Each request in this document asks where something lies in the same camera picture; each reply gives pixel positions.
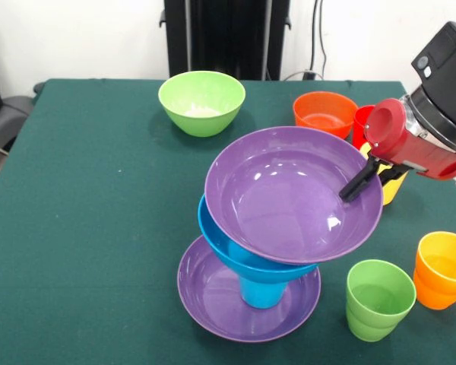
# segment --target yellow cup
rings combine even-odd
[[[368,158],[368,153],[370,152],[370,144],[366,142],[359,150],[359,152]],[[390,169],[390,166],[385,166],[385,165],[380,165],[380,168],[378,169],[378,173],[380,173],[383,170]],[[385,184],[383,187],[383,205],[390,204],[392,200],[394,200],[399,188],[401,187],[402,183],[404,182],[405,176],[407,176],[407,173],[402,175],[396,180],[390,180]]]
[[[417,300],[430,309],[456,302],[456,233],[432,232],[420,240],[413,282]]]

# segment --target green tablecloth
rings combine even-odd
[[[456,305],[416,304],[384,340],[349,332],[345,277],[362,259],[412,274],[419,238],[456,232],[456,188],[410,174],[374,234],[321,265],[305,325],[266,344],[237,344],[192,321],[176,288],[199,236],[196,207],[211,161],[247,132],[293,124],[311,90],[359,105],[399,97],[399,83],[245,82],[233,124],[185,135],[157,101],[159,81],[50,81],[0,175],[0,364],[456,364]]]

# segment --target light green bowl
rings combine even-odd
[[[210,137],[235,119],[245,88],[215,71],[190,71],[171,77],[159,89],[159,101],[173,122],[188,135]]]

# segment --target cup rim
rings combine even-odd
[[[184,114],[180,114],[178,112],[175,112],[173,110],[171,110],[170,108],[167,108],[165,105],[164,105],[164,102],[162,101],[162,97],[160,96],[160,93],[162,91],[162,89],[165,87],[165,85],[167,83],[169,83],[171,80],[175,79],[175,78],[180,78],[182,77],[183,75],[186,75],[186,74],[217,74],[217,75],[221,75],[225,78],[229,78],[233,81],[235,81],[241,88],[241,91],[242,91],[242,97],[241,97],[241,100],[239,102],[239,104],[237,106],[235,106],[234,108],[230,109],[229,111],[223,113],[223,114],[220,114],[219,116],[185,116]],[[209,70],[196,70],[196,71],[186,71],[186,72],[181,72],[180,74],[177,74],[177,75],[174,75],[172,76],[171,78],[168,78],[167,80],[165,80],[162,85],[160,85],[159,87],[159,90],[157,91],[157,98],[159,99],[159,102],[160,104],[169,110],[170,113],[172,114],[176,114],[177,116],[181,116],[183,118],[186,118],[186,119],[192,119],[192,120],[208,120],[208,119],[213,119],[215,117],[220,117],[220,116],[225,116],[226,114],[230,114],[232,112],[234,112],[235,110],[237,110],[238,108],[240,108],[243,104],[243,102],[245,101],[245,98],[246,98],[246,90],[245,90],[245,87],[243,86],[243,84],[240,82],[240,80],[237,80],[236,78],[234,78],[233,76],[231,75],[228,75],[228,74],[224,74],[223,72],[218,72],[218,71],[209,71]]]
[[[363,105],[363,106],[360,106],[360,107],[356,110],[355,115],[353,116],[353,119],[354,119],[355,124],[359,125],[359,126],[362,127],[362,128],[365,128],[365,125],[364,125],[364,124],[360,124],[360,123],[358,122],[358,120],[356,119],[356,114],[357,114],[358,112],[361,112],[362,110],[367,110],[367,109],[369,109],[369,108],[372,108],[372,110],[375,109],[375,104]]]
[[[299,118],[299,119],[302,119],[304,116],[301,116],[297,111],[296,111],[296,104],[303,98],[307,97],[307,95],[315,95],[315,94],[330,94],[331,96],[337,96],[337,97],[341,97],[342,99],[345,99],[345,101],[349,101],[350,103],[352,103],[352,106],[355,107],[355,112],[359,109],[358,107],[358,104],[355,103],[354,100],[350,99],[349,97],[347,97],[346,95],[343,95],[343,94],[340,94],[340,93],[337,93],[337,92],[334,92],[334,91],[326,91],[326,90],[315,90],[315,91],[309,91],[308,93],[304,93],[302,95],[299,95],[295,100],[294,102],[292,103],[292,109],[293,109],[293,112],[294,112],[294,116],[296,116],[296,118]],[[347,128],[351,125],[353,125],[355,121],[352,120],[351,122],[348,122],[347,124],[345,125],[342,125],[342,126],[339,126],[339,127],[327,127],[326,129],[324,129],[324,132],[329,132],[329,131],[336,131],[338,129],[344,129],[344,128]]]
[[[432,271],[434,274],[438,275],[440,278],[443,278],[447,281],[451,281],[453,283],[456,283],[456,279],[454,278],[450,278],[449,276],[446,276],[446,275],[443,275],[441,274],[440,272],[436,271],[431,265],[429,265],[429,263],[424,259],[424,256],[421,252],[421,246],[424,242],[424,240],[426,238],[428,238],[429,236],[434,236],[436,234],[445,234],[445,235],[449,235],[449,236],[456,236],[456,233],[454,232],[448,232],[446,230],[437,230],[437,231],[434,231],[434,232],[429,232],[428,234],[426,234],[425,236],[423,236],[420,241],[419,241],[419,245],[417,247],[417,255],[420,257],[420,260],[423,262],[423,264],[430,270]]]
[[[393,268],[396,268],[399,272],[401,272],[402,274],[404,274],[405,278],[407,278],[407,281],[411,284],[412,288],[413,288],[413,299],[412,299],[412,303],[404,310],[400,311],[399,313],[392,313],[392,314],[385,314],[385,313],[380,313],[380,312],[377,312],[373,309],[370,309],[368,308],[367,306],[363,305],[356,297],[355,295],[353,294],[352,290],[350,289],[350,274],[351,272],[353,271],[353,269],[358,266],[358,265],[362,265],[363,263],[367,263],[367,262],[379,262],[379,263],[383,263],[383,264],[386,264],[386,265],[389,265],[389,266],[392,266]],[[385,260],[380,260],[380,259],[367,259],[367,260],[362,260],[362,261],[359,261],[357,262],[355,265],[353,265],[351,267],[351,269],[348,271],[348,275],[347,275],[347,289],[348,289],[348,294],[353,298],[353,300],[355,300],[361,307],[363,307],[365,310],[367,310],[368,312],[370,313],[373,313],[373,314],[376,314],[378,316],[383,316],[383,317],[387,317],[387,318],[392,318],[392,317],[398,317],[398,316],[402,316],[403,314],[406,314],[408,313],[412,307],[414,306],[414,304],[416,303],[416,299],[417,299],[417,290],[416,290],[416,285],[413,283],[413,280],[412,278],[408,275],[408,273],[406,273],[402,268],[399,268],[397,265],[391,263],[391,262],[388,262],[388,261],[385,261]]]

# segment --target green cup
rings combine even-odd
[[[390,262],[365,260],[347,276],[347,319],[360,340],[380,341],[416,302],[416,288],[404,270]]]
[[[235,118],[245,88],[215,71],[190,71],[171,77],[159,89],[159,101],[171,120],[189,135],[210,137]]]

